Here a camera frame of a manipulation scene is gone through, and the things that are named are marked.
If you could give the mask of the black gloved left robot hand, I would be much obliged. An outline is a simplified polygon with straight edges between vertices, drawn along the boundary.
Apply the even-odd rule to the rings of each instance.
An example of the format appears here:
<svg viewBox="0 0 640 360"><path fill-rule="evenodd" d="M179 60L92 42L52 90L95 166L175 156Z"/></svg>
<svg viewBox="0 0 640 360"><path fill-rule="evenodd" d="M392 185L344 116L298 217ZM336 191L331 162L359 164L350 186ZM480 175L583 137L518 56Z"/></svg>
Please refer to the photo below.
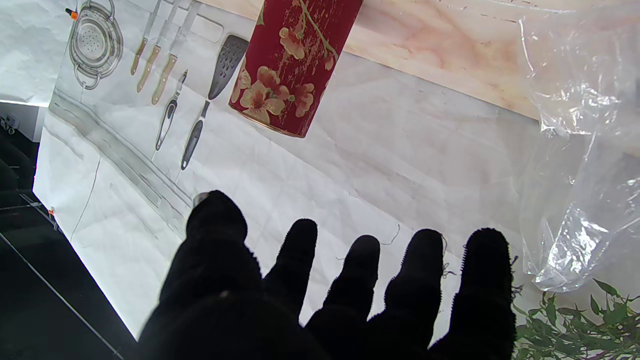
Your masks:
<svg viewBox="0 0 640 360"><path fill-rule="evenodd" d="M468 239L448 332L432 342L441 307L444 238L414 233L373 317L381 243L361 235L320 310L299 321L318 239L301 218L262 276L248 226L224 192L202 193L158 304L138 339L143 360L509 360L517 338L512 262L502 232Z"/></svg>

